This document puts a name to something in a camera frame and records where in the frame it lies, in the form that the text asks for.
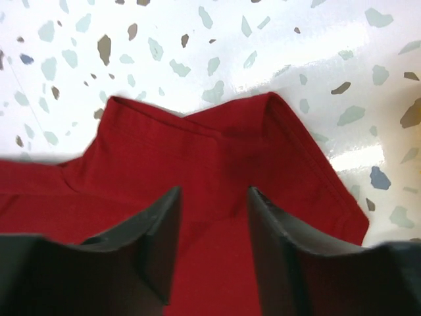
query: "speckled background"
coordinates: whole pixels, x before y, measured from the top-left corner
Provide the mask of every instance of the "speckled background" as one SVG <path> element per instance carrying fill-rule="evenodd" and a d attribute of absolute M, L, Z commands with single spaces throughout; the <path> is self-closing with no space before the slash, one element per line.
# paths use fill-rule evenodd
<path fill-rule="evenodd" d="M 364 245 L 419 241 L 419 13 L 418 0 L 1 0 L 0 154 L 80 155 L 112 94 L 186 115 L 275 91 L 369 217 Z"/>

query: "terrazzo floor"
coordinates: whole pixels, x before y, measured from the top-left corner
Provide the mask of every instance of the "terrazzo floor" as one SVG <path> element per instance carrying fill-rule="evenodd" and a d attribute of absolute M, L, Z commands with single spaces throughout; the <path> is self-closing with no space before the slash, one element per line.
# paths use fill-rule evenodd
<path fill-rule="evenodd" d="M 113 94 L 187 115 L 275 91 L 369 217 L 364 246 L 421 241 L 420 11 L 419 0 L 0 0 L 0 156 L 79 156 Z"/>

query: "black plastic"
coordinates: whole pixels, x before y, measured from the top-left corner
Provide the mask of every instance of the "black plastic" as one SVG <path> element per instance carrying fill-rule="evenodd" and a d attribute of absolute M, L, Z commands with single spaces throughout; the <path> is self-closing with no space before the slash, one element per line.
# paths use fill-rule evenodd
<path fill-rule="evenodd" d="M 180 227 L 180 189 L 89 238 L 63 245 L 0 236 L 1 316 L 161 316 Z"/>
<path fill-rule="evenodd" d="M 421 315 L 420 244 L 362 248 L 248 196 L 262 316 Z"/>

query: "brown stone chip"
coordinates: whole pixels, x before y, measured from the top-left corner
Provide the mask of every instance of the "brown stone chip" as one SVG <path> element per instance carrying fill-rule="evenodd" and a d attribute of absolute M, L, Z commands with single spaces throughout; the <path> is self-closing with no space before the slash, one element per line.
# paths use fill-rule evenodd
<path fill-rule="evenodd" d="M 335 90 L 332 90 L 330 93 L 331 94 L 342 94 L 343 92 L 347 91 L 349 89 L 349 87 L 351 87 L 351 83 L 348 82 L 348 81 L 345 81 L 344 83 L 342 83 L 342 85 L 337 87 Z"/>

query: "fabric fold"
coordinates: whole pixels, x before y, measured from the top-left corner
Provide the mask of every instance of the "fabric fold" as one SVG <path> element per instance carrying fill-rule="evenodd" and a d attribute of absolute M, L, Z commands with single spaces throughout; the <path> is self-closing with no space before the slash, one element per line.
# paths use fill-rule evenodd
<path fill-rule="evenodd" d="M 260 315 L 247 188 L 313 227 L 360 244 L 368 220 L 285 101 L 274 93 L 177 117 L 111 97 L 85 153 L 60 165 L 0 161 L 0 232 L 78 243 L 183 190 L 165 315 Z"/>

